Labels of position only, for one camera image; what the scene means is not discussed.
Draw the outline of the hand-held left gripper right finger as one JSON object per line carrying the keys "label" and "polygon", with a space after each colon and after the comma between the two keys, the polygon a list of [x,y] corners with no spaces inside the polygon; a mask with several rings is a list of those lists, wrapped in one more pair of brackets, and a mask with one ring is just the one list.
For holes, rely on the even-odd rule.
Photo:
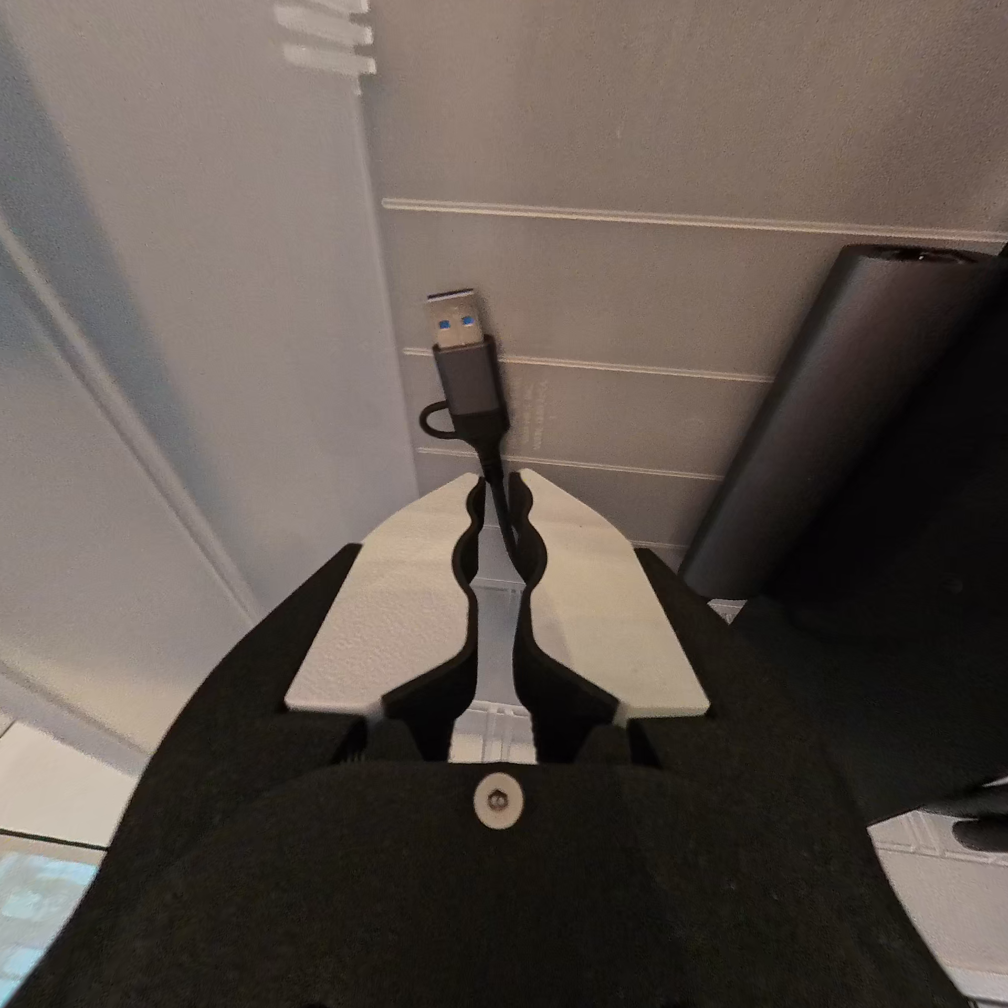
{"label": "hand-held left gripper right finger", "polygon": [[706,715],[711,701],[631,541],[538,472],[511,473],[509,492],[524,580],[513,683],[534,744]]}

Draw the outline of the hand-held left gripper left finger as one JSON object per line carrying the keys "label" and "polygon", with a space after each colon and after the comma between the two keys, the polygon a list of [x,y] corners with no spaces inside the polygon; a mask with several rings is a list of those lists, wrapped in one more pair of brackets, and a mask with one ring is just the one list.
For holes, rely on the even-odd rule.
{"label": "hand-held left gripper left finger", "polygon": [[467,472],[363,540],[284,698],[292,712],[398,721],[447,745],[477,686],[486,483]]}

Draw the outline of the grey metal USB hub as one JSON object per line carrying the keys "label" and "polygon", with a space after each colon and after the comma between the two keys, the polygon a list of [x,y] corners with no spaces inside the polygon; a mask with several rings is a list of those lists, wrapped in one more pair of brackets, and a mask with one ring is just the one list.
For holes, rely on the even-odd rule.
{"label": "grey metal USB hub", "polygon": [[678,570],[706,598],[757,595],[944,353],[1006,293],[1006,258],[842,247]]}

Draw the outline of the clear plastic bin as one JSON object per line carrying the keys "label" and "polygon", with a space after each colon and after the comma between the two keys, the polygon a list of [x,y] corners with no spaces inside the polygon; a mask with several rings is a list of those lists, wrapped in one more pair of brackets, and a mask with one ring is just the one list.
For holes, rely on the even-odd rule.
{"label": "clear plastic bin", "polygon": [[141,761],[244,631],[510,460],[676,562],[848,244],[1006,242],[1006,2],[2,2],[2,659]]}

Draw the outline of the black quilted cushion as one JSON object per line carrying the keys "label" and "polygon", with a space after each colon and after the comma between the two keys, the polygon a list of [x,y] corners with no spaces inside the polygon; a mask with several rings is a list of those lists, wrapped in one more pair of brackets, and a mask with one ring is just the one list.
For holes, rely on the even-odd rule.
{"label": "black quilted cushion", "polygon": [[867,825],[1006,775],[1006,355],[1001,298],[735,620]]}

